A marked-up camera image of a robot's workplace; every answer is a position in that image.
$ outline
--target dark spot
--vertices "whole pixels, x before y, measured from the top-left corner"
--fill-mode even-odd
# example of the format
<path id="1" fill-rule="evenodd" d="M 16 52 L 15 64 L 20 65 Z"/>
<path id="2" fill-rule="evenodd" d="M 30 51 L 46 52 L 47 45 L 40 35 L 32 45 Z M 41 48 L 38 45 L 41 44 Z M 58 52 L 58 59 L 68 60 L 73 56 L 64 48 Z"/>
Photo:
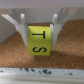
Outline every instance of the dark spot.
<path id="1" fill-rule="evenodd" d="M 47 74 L 47 69 L 43 70 L 43 72 L 44 72 L 45 74 Z"/>
<path id="2" fill-rule="evenodd" d="M 28 68 L 25 68 L 26 71 L 29 71 Z"/>
<path id="3" fill-rule="evenodd" d="M 19 68 L 20 70 L 22 70 L 22 68 Z"/>
<path id="4" fill-rule="evenodd" d="M 34 72 L 35 70 L 34 70 L 34 69 L 31 69 L 31 71 L 33 71 L 33 72 Z"/>
<path id="5" fill-rule="evenodd" d="M 72 73 L 69 73 L 69 75 L 73 75 Z"/>
<path id="6" fill-rule="evenodd" d="M 3 72 L 3 71 L 0 71 L 0 72 Z"/>
<path id="7" fill-rule="evenodd" d="M 39 71 L 39 73 L 41 74 L 41 71 Z"/>
<path id="8" fill-rule="evenodd" d="M 49 71 L 48 74 L 51 74 L 51 71 Z"/>

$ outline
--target brown surface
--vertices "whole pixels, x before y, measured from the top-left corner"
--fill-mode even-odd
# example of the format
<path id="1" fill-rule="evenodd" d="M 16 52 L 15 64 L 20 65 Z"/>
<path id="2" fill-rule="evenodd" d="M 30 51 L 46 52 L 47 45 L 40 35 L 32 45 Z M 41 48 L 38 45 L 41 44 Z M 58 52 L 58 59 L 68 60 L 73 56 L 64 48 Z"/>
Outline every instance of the brown surface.
<path id="1" fill-rule="evenodd" d="M 16 33 L 0 45 L 0 67 L 84 69 L 84 20 L 66 23 L 50 56 L 28 55 L 21 35 Z"/>

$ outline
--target brown background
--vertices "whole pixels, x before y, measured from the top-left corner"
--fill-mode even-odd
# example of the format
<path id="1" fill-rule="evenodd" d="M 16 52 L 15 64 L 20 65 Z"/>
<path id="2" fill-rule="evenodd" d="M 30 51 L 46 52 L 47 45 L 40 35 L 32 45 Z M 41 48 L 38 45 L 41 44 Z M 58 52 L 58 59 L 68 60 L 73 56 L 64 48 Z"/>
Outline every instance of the brown background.
<path id="1" fill-rule="evenodd" d="M 65 24 L 50 56 L 30 56 L 21 35 L 16 33 L 0 45 L 0 67 L 84 69 L 84 20 Z"/>

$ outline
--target white metal bar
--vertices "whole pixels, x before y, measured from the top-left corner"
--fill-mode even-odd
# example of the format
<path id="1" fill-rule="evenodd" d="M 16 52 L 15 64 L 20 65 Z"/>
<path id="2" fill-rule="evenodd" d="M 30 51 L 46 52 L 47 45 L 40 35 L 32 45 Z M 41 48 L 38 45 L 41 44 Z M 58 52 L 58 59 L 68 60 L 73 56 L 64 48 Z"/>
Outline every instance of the white metal bar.
<path id="1" fill-rule="evenodd" d="M 84 0 L 0 0 L 0 8 L 84 7 Z"/>

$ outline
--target yellow block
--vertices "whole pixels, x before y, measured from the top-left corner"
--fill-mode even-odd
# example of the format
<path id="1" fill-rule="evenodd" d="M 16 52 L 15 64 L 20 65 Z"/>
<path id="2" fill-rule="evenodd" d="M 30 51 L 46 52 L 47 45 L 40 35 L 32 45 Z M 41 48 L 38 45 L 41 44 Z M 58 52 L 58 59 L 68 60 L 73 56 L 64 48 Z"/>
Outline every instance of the yellow block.
<path id="1" fill-rule="evenodd" d="M 27 46 L 30 55 L 50 55 L 50 27 L 29 26 Z"/>

